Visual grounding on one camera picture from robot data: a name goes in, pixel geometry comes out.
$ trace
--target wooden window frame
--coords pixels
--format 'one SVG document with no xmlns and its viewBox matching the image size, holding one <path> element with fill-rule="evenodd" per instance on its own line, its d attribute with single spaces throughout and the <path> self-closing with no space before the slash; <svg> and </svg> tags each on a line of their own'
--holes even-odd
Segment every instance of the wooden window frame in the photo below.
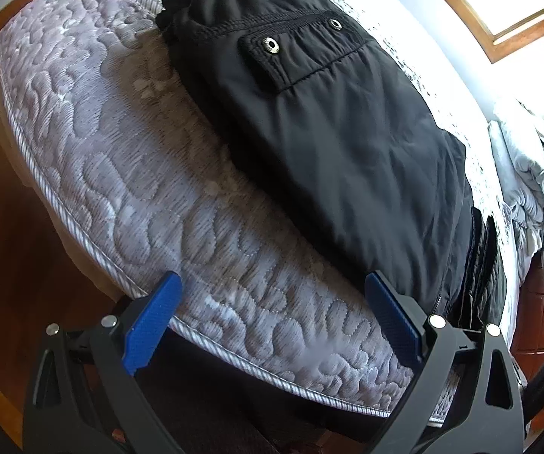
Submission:
<svg viewBox="0 0 544 454">
<path fill-rule="evenodd" d="M 510 36 L 508 39 L 497 42 L 497 40 L 502 36 L 542 15 L 544 13 L 544 9 L 494 36 L 467 0 L 444 1 L 449 4 L 449 6 L 461 18 L 463 23 L 468 27 L 470 32 L 474 35 L 474 38 L 476 38 L 476 40 L 479 42 L 480 47 L 482 47 L 482 49 L 485 51 L 485 54 L 491 63 L 497 63 L 499 60 L 508 56 L 509 54 L 512 54 L 514 51 L 518 51 L 520 48 L 524 48 L 527 44 L 530 44 L 531 42 L 544 36 L 543 19 L 542 21 L 526 28 L 522 32 L 514 36 Z"/>
</svg>

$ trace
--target black jacket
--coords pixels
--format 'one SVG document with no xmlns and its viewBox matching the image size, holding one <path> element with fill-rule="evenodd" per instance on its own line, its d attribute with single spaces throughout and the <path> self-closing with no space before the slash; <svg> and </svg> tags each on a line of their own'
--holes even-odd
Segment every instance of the black jacket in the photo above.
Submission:
<svg viewBox="0 0 544 454">
<path fill-rule="evenodd" d="M 455 303 L 478 242 L 465 147 L 380 45 L 329 0 L 163 6 L 183 84 L 310 242 L 358 289 L 377 269 L 428 313 Z"/>
</svg>

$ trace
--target blue gripper pad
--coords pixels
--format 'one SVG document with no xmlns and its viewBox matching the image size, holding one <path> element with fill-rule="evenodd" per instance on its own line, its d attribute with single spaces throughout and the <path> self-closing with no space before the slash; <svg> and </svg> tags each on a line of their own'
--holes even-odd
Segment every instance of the blue gripper pad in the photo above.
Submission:
<svg viewBox="0 0 544 454">
<path fill-rule="evenodd" d="M 417 371 L 422 367 L 421 333 L 389 289 L 389 284 L 377 273 L 365 279 L 365 299 L 375 313 L 383 334 L 392 346 L 400 364 Z"/>
<path fill-rule="evenodd" d="M 165 274 L 150 296 L 144 297 L 149 300 L 125 333 L 122 363 L 129 375 L 135 375 L 138 368 L 148 365 L 181 298 L 182 280 L 171 271 Z"/>
</svg>

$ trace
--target quilted bedspread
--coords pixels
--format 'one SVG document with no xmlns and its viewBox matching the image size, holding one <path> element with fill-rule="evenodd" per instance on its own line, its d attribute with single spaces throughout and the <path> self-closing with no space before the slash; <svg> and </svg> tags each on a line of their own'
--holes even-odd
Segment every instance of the quilted bedspread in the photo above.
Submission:
<svg viewBox="0 0 544 454">
<path fill-rule="evenodd" d="M 485 118 L 437 45 L 397 0 L 332 1 L 466 145 L 474 204 L 497 221 L 503 260 L 513 258 Z M 362 294 L 234 168 L 169 65 L 160 10 L 161 0 L 34 0 L 1 31 L 4 109 L 38 189 L 130 296 L 167 269 L 181 275 L 170 325 L 189 341 L 294 394 L 387 416 L 412 372 Z M 513 315 L 508 295 L 506 337 Z"/>
</svg>

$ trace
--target silver grommet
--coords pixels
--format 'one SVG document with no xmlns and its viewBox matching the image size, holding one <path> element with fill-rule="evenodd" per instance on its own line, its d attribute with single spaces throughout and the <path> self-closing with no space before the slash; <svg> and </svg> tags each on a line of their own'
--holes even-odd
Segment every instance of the silver grommet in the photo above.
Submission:
<svg viewBox="0 0 544 454">
<path fill-rule="evenodd" d="M 101 325 L 103 327 L 114 327 L 116 326 L 117 322 L 118 322 L 118 319 L 116 319 L 116 316 L 112 316 L 111 314 L 101 318 Z"/>
<path fill-rule="evenodd" d="M 280 51 L 279 44 L 271 37 L 266 37 L 263 40 L 263 46 L 268 53 L 277 54 Z"/>
<path fill-rule="evenodd" d="M 57 323 L 49 324 L 49 326 L 47 326 L 46 331 L 49 336 L 55 336 L 56 334 L 59 333 L 59 324 Z"/>
<path fill-rule="evenodd" d="M 329 25 L 333 27 L 334 30 L 340 31 L 341 30 L 341 22 L 339 22 L 337 19 L 330 19 Z"/>
<path fill-rule="evenodd" d="M 430 315 L 429 323 L 436 329 L 442 329 L 444 326 L 446 326 L 446 321 L 442 316 L 439 316 L 438 314 Z"/>
<path fill-rule="evenodd" d="M 501 330 L 499 329 L 499 326 L 497 326 L 497 324 L 489 324 L 488 326 L 486 326 L 486 330 L 491 336 L 499 336 L 501 334 Z"/>
</svg>

